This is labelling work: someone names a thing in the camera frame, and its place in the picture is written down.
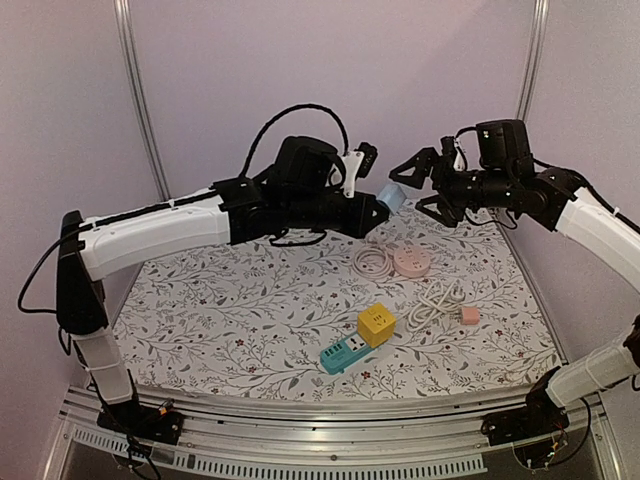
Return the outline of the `blue charger cube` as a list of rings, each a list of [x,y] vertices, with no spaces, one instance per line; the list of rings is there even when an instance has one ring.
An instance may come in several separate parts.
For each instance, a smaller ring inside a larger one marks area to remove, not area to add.
[[[395,215],[407,199],[406,193],[397,183],[388,183],[377,194],[376,200]]]

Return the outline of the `yellow cube socket adapter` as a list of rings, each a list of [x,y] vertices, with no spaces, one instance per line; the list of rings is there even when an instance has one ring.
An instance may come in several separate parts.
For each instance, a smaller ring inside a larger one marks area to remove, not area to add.
[[[357,333],[371,348],[388,341],[395,326],[396,317],[382,303],[376,303],[358,314]]]

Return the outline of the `teal power strip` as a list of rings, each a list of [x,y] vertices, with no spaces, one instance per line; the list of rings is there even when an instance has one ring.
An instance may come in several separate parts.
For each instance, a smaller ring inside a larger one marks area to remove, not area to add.
[[[382,345],[371,347],[357,331],[353,331],[325,348],[319,355],[320,364],[329,375],[344,374],[381,347]]]

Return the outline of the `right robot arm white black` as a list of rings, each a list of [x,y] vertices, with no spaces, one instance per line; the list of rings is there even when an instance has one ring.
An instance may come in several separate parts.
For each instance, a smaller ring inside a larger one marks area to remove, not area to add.
[[[477,136],[480,166],[470,170],[456,162],[456,136],[441,147],[423,148],[391,170],[391,180],[433,195],[418,211],[447,227],[468,212],[500,208],[515,217],[527,215],[551,232],[586,248],[631,287],[639,286],[639,228],[597,193],[580,173],[535,159],[526,125],[519,119],[485,121],[471,127]],[[537,436],[572,402],[611,388],[639,373],[639,328],[633,326],[610,343],[576,362],[545,374],[526,397],[517,427]]]

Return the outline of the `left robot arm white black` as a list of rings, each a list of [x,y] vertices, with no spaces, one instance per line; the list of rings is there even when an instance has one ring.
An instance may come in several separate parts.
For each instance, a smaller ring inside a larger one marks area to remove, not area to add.
[[[110,217],[67,213],[56,268],[56,317],[71,335],[111,419],[128,434],[148,426],[136,399],[104,307],[100,282],[112,273],[176,252],[237,245],[263,237],[275,243],[291,229],[335,231],[364,238],[389,210],[356,182],[377,158],[363,142],[338,153],[307,136],[289,136],[273,165],[254,178],[240,175],[191,195]]]

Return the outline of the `pink round power strip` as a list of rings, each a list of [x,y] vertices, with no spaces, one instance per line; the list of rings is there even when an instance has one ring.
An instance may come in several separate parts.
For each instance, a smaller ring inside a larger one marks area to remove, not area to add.
[[[396,273],[415,279],[425,277],[431,266],[431,255],[422,246],[404,245],[396,248],[392,255]]]

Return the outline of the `floral table mat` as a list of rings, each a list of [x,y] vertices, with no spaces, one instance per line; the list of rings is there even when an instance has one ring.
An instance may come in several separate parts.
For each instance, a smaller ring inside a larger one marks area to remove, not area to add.
[[[534,383],[562,364],[553,336],[501,231],[486,212],[447,229],[407,202],[367,239],[419,245],[427,275],[383,263],[362,276],[362,244],[332,234],[317,245],[267,241],[206,247],[146,263],[115,323],[134,379],[183,392],[294,401],[386,400]],[[391,338],[344,374],[320,353],[382,303]],[[478,325],[459,323],[476,307]]]

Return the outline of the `pink charger cube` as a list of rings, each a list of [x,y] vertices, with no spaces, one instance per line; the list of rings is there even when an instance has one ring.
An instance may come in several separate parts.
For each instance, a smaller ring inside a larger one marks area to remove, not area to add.
[[[476,307],[462,306],[459,309],[459,323],[464,326],[475,326],[480,323],[481,315]]]

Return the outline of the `right aluminium corner post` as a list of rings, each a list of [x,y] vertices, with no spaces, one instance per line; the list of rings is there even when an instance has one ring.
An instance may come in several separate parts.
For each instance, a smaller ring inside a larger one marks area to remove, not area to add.
[[[521,85],[516,117],[526,121],[531,111],[536,81],[542,61],[549,18],[549,0],[535,0],[524,77]]]

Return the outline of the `aluminium corner post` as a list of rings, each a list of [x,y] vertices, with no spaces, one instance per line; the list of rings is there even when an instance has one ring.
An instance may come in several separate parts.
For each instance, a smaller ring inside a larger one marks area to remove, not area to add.
[[[125,73],[127,76],[134,114],[138,123],[143,148],[152,179],[161,200],[171,197],[169,182],[162,164],[159,147],[152,125],[150,110],[145,95],[143,78],[136,48],[131,5],[126,0],[113,2]]]
[[[536,81],[542,61],[549,18],[549,0],[535,0],[524,77],[521,85],[516,117],[526,121],[531,111]]]

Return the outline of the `aluminium front rail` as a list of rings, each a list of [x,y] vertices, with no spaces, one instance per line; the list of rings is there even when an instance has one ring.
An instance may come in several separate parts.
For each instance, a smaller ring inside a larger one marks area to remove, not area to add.
[[[46,479],[620,479],[624,472],[601,400],[568,410],[548,466],[527,453],[547,437],[491,445],[484,416],[520,407],[521,387],[397,400],[298,403],[176,393],[176,445],[129,455],[122,434],[97,424],[89,390],[68,390],[46,458]]]

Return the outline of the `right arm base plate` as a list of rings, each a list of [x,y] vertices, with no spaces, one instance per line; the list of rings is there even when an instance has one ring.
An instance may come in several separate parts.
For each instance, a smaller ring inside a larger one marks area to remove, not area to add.
[[[550,434],[569,425],[563,409],[554,404],[532,404],[485,415],[480,432],[491,446],[496,446]]]

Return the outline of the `left aluminium corner post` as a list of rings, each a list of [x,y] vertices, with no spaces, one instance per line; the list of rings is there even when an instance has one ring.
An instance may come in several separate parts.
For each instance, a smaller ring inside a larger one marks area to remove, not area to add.
[[[113,2],[125,73],[127,76],[134,114],[138,123],[143,148],[152,179],[161,200],[171,197],[169,182],[162,164],[159,147],[152,125],[150,110],[145,95],[143,78],[136,48],[131,5],[126,0]]]

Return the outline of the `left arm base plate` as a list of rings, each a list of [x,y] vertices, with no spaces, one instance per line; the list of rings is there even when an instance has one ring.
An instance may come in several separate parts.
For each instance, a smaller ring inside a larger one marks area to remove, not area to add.
[[[102,407],[97,425],[103,429],[168,445],[177,445],[185,417],[167,399],[160,406],[145,406],[137,399]]]

